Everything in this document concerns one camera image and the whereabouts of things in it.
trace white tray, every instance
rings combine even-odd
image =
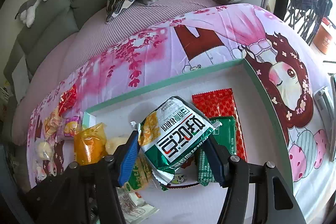
[[[244,59],[192,71],[113,98],[88,109],[83,124],[89,127],[104,122],[107,138],[130,135],[131,121],[143,121],[169,97],[177,95],[192,102],[193,94],[224,88],[232,88],[234,93],[248,162],[263,165],[268,160],[273,161],[293,189],[280,123],[265,89]],[[196,181],[197,177],[188,179]],[[217,223],[226,189],[218,183],[210,183],[206,187],[196,185],[164,192],[147,188],[140,194],[147,203],[160,209],[144,223]],[[250,184],[245,218],[252,216],[253,205],[254,185]]]

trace red wrapper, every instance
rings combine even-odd
[[[192,96],[194,105],[208,118],[233,116],[236,119],[237,155],[246,160],[244,138],[240,127],[239,116],[232,89],[215,90]]]
[[[76,102],[77,91],[76,86],[66,92],[63,92],[58,104],[58,114],[61,116],[67,109],[72,108]]]

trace green wrapper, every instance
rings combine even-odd
[[[236,120],[234,117],[215,117],[210,118],[212,123],[221,122],[221,126],[216,128],[212,135],[218,144],[224,145],[231,155],[236,153]],[[202,185],[206,186],[209,182],[216,182],[202,148],[197,150],[198,179]]]
[[[167,185],[215,126],[197,108],[177,96],[148,115],[138,125],[139,145],[156,179]]]

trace snack bag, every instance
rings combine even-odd
[[[155,178],[167,185],[175,171],[218,125],[180,97],[171,97],[137,124],[138,142]]]
[[[218,144],[224,145],[231,155],[236,153],[236,120],[234,117],[215,117],[210,118],[212,123],[220,121],[221,126],[216,128],[212,133]],[[207,156],[202,148],[196,151],[198,154],[198,179],[203,186],[207,186],[209,182],[216,182],[210,168]]]
[[[56,107],[53,112],[47,117],[44,124],[45,138],[49,138],[52,134],[57,131],[58,126],[62,123],[62,118],[59,116],[58,107]]]
[[[62,116],[67,109],[72,108],[74,106],[76,102],[76,97],[77,97],[77,90],[75,85],[73,85],[70,90],[63,92],[61,94],[61,98],[58,104],[60,116]]]
[[[215,90],[192,96],[195,106],[208,118],[233,116],[236,119],[237,155],[247,161],[246,149],[232,89]]]
[[[118,198],[127,224],[139,224],[159,209],[146,203],[139,193],[127,193],[117,188]]]
[[[139,153],[129,180],[122,187],[127,192],[137,192],[147,187],[152,179],[152,168],[147,163],[144,155]]]
[[[107,155],[105,151],[106,136],[102,122],[74,137],[75,161],[80,165],[94,164]]]
[[[105,149],[107,154],[113,155],[119,145],[127,142],[127,137],[113,137],[107,140]],[[129,180],[122,187],[127,192],[136,192],[147,187],[152,179],[152,168],[147,163],[143,153],[139,153],[135,161]]]
[[[81,117],[73,116],[63,119],[62,124],[58,127],[56,133],[56,142],[61,140],[73,140],[76,133],[81,131]]]

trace pink snack package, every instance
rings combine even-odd
[[[75,134],[80,132],[81,128],[80,116],[63,119],[62,124],[58,127],[56,132],[56,142],[59,143],[61,140],[73,140]]]

